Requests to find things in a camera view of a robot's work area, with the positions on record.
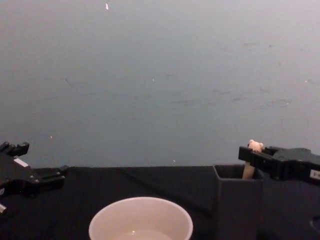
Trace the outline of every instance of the white bowl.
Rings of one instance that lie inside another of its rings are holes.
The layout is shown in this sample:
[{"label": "white bowl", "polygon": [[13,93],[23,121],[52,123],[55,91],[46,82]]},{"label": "white bowl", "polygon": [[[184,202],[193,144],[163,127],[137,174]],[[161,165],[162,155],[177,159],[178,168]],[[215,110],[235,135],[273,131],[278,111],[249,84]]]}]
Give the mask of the white bowl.
[{"label": "white bowl", "polygon": [[114,202],[100,210],[89,226],[91,240],[189,240],[192,232],[186,210],[155,197]]}]

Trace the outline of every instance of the dark gray container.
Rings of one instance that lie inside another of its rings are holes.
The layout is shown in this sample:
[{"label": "dark gray container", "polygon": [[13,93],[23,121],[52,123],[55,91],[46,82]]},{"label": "dark gray container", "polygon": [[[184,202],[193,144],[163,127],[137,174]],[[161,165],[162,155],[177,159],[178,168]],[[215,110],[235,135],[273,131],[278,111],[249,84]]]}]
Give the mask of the dark gray container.
[{"label": "dark gray container", "polygon": [[263,175],[242,179],[245,165],[214,165],[214,240],[255,240],[261,210]]}]

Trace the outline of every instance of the bowl rim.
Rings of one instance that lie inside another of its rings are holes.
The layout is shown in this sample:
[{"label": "bowl rim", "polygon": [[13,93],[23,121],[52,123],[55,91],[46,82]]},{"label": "bowl rim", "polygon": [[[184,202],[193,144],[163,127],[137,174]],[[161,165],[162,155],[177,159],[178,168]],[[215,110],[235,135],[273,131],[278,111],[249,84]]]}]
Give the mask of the bowl rim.
[{"label": "bowl rim", "polygon": [[158,201],[158,202],[165,202],[167,204],[170,204],[170,205],[178,208],[184,214],[184,216],[187,218],[187,221],[188,221],[188,232],[187,232],[187,235],[186,235],[185,239],[183,239],[183,240],[189,240],[191,238],[191,235],[192,235],[193,230],[194,230],[194,224],[193,224],[192,218],[190,217],[189,213],[183,207],[181,207],[180,205],[178,205],[178,204],[176,204],[176,203],[174,203],[172,201],[169,201],[169,200],[166,200],[166,199],[163,199],[163,198],[159,198],[159,197],[138,196],[138,197],[129,197],[129,198],[125,198],[125,199],[122,199],[122,200],[115,201],[115,202],[105,206],[100,211],[98,211],[95,214],[95,216],[92,218],[92,220],[90,222],[90,225],[89,225],[89,237],[90,237],[90,239],[93,240],[93,226],[94,226],[95,221],[97,220],[97,218],[105,210],[107,210],[109,208],[112,208],[115,205],[122,204],[124,202],[129,202],[129,201],[132,201],[132,200],[148,200],[148,201],[152,200],[152,201]]}]

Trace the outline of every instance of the black table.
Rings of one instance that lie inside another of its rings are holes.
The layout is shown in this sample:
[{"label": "black table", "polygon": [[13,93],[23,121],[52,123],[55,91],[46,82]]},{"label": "black table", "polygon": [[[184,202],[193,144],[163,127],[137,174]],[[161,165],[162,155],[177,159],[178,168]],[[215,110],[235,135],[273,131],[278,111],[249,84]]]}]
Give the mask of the black table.
[{"label": "black table", "polygon": [[[51,169],[37,169],[50,172]],[[71,167],[62,189],[36,198],[4,198],[0,240],[88,240],[94,215],[108,204],[130,197],[161,197],[190,214],[192,239],[211,239],[213,169],[211,166],[88,168]],[[310,228],[320,212],[320,189],[302,182],[265,178],[259,240],[316,240]]]}]

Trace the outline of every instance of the sticker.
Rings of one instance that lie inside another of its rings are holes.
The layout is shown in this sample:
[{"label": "sticker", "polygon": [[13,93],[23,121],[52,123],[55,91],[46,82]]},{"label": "sticker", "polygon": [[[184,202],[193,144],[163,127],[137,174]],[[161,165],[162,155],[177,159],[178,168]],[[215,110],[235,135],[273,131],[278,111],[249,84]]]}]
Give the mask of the sticker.
[{"label": "sticker", "polygon": [[24,168],[29,166],[26,162],[22,161],[22,160],[19,159],[19,158],[15,158],[14,161],[15,161],[17,164],[20,164],[20,165],[21,165],[22,167],[24,167]]},{"label": "sticker", "polygon": [[311,169],[310,178],[320,180],[320,171],[316,171],[316,170]]}]

